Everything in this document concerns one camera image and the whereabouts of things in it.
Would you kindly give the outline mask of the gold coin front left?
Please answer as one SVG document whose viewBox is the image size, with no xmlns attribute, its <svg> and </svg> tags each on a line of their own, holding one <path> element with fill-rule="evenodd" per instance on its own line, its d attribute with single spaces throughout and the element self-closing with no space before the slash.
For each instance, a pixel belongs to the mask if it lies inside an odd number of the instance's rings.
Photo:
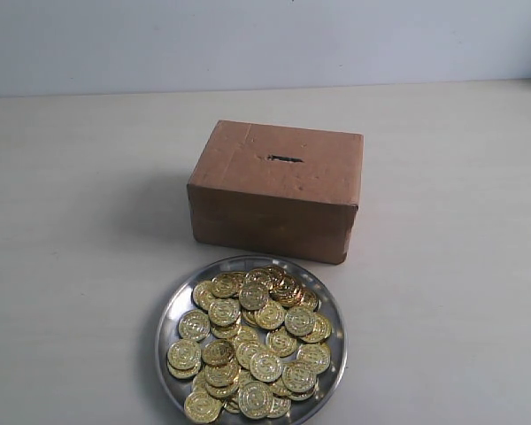
<svg viewBox="0 0 531 425">
<path fill-rule="evenodd" d="M 221 409 L 222 402 L 202 390 L 191 392 L 184 402 L 184 413 L 195 424 L 216 421 Z"/>
</svg>

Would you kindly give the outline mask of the gold coin left side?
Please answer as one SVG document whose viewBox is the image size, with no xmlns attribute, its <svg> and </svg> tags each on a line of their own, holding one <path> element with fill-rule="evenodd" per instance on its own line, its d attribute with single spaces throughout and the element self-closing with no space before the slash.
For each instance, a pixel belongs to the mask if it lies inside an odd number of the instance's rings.
<svg viewBox="0 0 531 425">
<path fill-rule="evenodd" d="M 184 313 L 178 323 L 178 332 L 182 339 L 201 342 L 210 334 L 210 330 L 208 315 L 198 309 Z"/>
</svg>

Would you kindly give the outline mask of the gold coin rear left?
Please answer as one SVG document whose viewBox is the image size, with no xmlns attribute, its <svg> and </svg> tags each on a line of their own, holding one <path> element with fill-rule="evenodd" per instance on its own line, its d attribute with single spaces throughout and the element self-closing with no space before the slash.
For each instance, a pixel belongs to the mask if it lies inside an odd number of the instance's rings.
<svg viewBox="0 0 531 425">
<path fill-rule="evenodd" d="M 197 307 L 207 311 L 210 304 L 216 299 L 211 291 L 212 282 L 204 280 L 199 282 L 192 291 L 192 299 Z"/>
</svg>

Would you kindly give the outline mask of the gold coin front right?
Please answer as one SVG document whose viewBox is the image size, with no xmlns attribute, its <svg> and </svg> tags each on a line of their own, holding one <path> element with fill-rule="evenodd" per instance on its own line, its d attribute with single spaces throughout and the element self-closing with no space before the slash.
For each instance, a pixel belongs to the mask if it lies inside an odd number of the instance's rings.
<svg viewBox="0 0 531 425">
<path fill-rule="evenodd" d="M 295 360 L 284 366 L 281 378 L 288 390 L 305 393 L 315 386 L 317 375 L 306 363 Z"/>
</svg>

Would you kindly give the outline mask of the gold coin front centre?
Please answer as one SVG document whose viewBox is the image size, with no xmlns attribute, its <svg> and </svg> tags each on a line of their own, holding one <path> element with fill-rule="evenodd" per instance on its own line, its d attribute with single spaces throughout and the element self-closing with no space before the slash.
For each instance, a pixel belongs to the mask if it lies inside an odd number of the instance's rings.
<svg viewBox="0 0 531 425">
<path fill-rule="evenodd" d="M 252 420 L 263 419 L 273 406 L 273 393 L 263 382 L 248 382 L 239 389 L 238 405 L 244 416 Z"/>
</svg>

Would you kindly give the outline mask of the gold coin right side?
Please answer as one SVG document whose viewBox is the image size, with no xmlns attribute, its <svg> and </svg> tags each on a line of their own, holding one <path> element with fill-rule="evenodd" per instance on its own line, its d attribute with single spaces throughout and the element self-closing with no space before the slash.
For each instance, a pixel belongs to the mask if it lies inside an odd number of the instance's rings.
<svg viewBox="0 0 531 425">
<path fill-rule="evenodd" d="M 296 305 L 289 308 L 285 315 L 286 330 L 294 336 L 305 336 L 314 329 L 315 315 L 309 308 Z"/>
</svg>

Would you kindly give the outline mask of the gold coin centre top pile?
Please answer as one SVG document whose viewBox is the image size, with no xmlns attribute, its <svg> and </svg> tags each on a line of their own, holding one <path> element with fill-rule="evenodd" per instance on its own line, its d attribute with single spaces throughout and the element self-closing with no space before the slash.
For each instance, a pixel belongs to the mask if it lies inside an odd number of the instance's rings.
<svg viewBox="0 0 531 425">
<path fill-rule="evenodd" d="M 268 300 L 266 304 L 256 311 L 255 322 L 263 329 L 274 330 L 279 328 L 285 321 L 286 310 L 273 300 Z"/>
</svg>

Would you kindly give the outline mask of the brown cardboard slotted box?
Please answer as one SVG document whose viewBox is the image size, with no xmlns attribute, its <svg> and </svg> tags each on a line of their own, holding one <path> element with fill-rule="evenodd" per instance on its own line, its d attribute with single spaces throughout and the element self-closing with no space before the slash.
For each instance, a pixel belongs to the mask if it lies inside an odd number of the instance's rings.
<svg viewBox="0 0 531 425">
<path fill-rule="evenodd" d="M 199 243 L 338 265 L 359 208 L 361 134 L 220 120 L 187 184 Z"/>
</svg>

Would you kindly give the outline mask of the round steel plate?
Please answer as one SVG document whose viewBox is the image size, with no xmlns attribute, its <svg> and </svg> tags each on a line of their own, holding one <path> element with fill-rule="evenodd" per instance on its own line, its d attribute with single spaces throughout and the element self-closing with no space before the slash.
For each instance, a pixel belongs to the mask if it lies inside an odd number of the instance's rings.
<svg viewBox="0 0 531 425">
<path fill-rule="evenodd" d="M 342 376 L 347 366 L 348 336 L 341 309 L 335 297 L 321 279 L 311 271 L 287 259 L 269 255 L 241 255 L 205 264 L 182 275 L 173 282 L 172 288 L 165 296 L 165 302 L 158 308 L 158 321 L 150 329 L 150 360 L 154 375 L 158 378 L 157 389 L 165 397 L 166 405 L 174 413 L 180 424 L 189 424 L 183 405 L 191 392 L 190 379 L 177 379 L 167 368 L 167 350 L 180 334 L 178 325 L 181 316 L 196 307 L 192 292 L 203 280 L 210 280 L 221 272 L 245 272 L 252 268 L 275 264 L 290 274 L 298 277 L 304 285 L 314 290 L 319 297 L 319 312 L 331 322 L 332 334 L 327 340 L 331 350 L 331 365 L 322 373 L 317 381 L 315 393 L 304 401 L 292 404 L 286 415 L 280 418 L 264 418 L 252 420 L 242 414 L 222 411 L 217 424 L 311 424 L 319 417 L 319 413 L 327 410 L 327 403 L 341 387 Z"/>
</svg>

